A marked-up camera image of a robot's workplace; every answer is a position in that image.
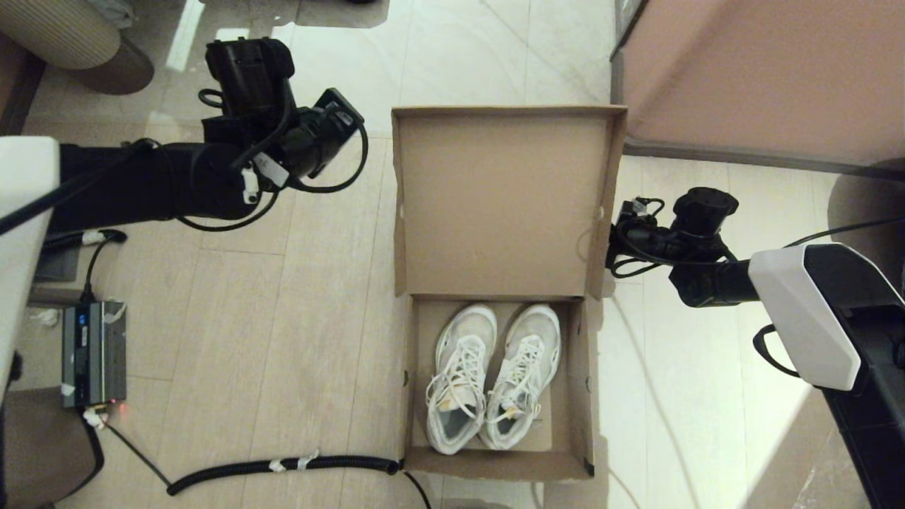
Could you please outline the brown cardboard shoe box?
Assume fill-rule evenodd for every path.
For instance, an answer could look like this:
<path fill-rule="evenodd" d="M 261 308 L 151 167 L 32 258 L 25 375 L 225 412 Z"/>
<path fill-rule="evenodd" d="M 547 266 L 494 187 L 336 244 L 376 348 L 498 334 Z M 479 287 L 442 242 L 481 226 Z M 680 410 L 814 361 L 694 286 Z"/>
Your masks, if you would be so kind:
<path fill-rule="evenodd" d="M 393 110 L 395 293 L 409 303 L 401 458 L 459 478 L 575 483 L 599 466 L 598 334 L 624 106 L 397 107 Z M 507 451 L 479 439 L 442 455 L 428 444 L 426 389 L 443 327 L 469 304 L 497 316 L 549 304 L 559 369 L 526 437 Z"/>

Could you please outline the white mesh sneaker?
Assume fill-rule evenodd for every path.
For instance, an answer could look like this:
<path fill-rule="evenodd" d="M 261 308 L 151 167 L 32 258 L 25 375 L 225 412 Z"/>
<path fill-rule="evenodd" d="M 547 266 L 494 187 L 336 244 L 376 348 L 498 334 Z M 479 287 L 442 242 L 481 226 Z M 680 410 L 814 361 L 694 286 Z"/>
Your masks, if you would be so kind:
<path fill-rule="evenodd" d="M 436 452 L 459 453 L 484 426 L 485 382 L 497 338 L 495 312 L 484 304 L 460 310 L 440 333 L 426 389 L 426 437 Z"/>
<path fill-rule="evenodd" d="M 479 432 L 485 447 L 508 450 L 529 433 L 559 367 L 561 345 L 559 316 L 547 304 L 533 304 L 511 322 Z"/>

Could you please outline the grey power supply box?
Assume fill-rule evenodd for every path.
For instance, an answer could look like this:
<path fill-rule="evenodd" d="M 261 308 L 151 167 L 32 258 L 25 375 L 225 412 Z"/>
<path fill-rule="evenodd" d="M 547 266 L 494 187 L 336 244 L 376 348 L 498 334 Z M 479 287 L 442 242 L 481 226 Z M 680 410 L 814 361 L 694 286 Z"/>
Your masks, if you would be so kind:
<path fill-rule="evenodd" d="M 64 408 L 123 402 L 127 398 L 127 304 L 80 303 L 62 313 Z"/>

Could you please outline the pink cabinet with grey base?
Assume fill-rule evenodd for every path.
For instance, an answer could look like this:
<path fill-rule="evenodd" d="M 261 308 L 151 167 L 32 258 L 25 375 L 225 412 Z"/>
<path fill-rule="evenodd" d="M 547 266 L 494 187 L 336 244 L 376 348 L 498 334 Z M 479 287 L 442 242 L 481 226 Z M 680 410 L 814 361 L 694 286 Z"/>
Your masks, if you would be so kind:
<path fill-rule="evenodd" d="M 631 155 L 905 181 L 905 0 L 638 0 Z"/>

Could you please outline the grey crumpled cloth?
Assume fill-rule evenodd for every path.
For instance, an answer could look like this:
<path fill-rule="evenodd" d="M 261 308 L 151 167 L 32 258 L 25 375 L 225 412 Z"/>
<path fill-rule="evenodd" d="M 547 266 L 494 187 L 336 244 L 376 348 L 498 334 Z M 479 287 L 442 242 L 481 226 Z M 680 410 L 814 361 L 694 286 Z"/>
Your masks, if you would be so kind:
<path fill-rule="evenodd" d="M 136 22 L 134 0 L 87 0 L 87 2 L 116 29 L 129 29 Z"/>

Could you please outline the dark grey square platform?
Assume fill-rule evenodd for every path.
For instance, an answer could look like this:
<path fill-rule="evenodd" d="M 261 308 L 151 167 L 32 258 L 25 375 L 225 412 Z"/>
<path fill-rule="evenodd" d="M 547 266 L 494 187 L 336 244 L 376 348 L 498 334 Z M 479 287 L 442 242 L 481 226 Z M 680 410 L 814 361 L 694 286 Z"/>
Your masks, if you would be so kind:
<path fill-rule="evenodd" d="M 80 260 L 80 246 L 43 250 L 39 255 L 33 283 L 68 283 L 75 281 Z"/>

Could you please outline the beige ribbed round pouf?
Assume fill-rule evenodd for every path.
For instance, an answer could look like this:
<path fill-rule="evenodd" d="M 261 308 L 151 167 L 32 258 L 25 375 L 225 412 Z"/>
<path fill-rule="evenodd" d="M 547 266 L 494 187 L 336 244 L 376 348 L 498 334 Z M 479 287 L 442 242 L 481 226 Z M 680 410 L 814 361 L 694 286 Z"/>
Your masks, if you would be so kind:
<path fill-rule="evenodd" d="M 0 0 L 0 33 L 96 93 L 138 93 L 154 78 L 148 55 L 88 0 Z"/>

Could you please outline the brown wooden bar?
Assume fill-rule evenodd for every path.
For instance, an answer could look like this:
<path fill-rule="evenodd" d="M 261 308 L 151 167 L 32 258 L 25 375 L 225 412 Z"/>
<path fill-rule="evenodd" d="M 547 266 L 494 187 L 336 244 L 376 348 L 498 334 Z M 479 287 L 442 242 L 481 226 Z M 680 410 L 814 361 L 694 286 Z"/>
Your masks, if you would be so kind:
<path fill-rule="evenodd" d="M 69 308 L 81 302 L 82 287 L 33 286 L 26 305 L 33 308 Z"/>

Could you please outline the crumpled clear plastic sheet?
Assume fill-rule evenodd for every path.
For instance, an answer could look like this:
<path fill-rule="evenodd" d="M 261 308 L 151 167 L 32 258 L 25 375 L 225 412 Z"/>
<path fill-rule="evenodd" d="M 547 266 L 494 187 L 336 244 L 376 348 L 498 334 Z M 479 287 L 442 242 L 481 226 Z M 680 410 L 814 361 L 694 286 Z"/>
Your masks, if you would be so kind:
<path fill-rule="evenodd" d="M 821 446 L 795 508 L 872 509 L 838 431 L 830 431 Z"/>

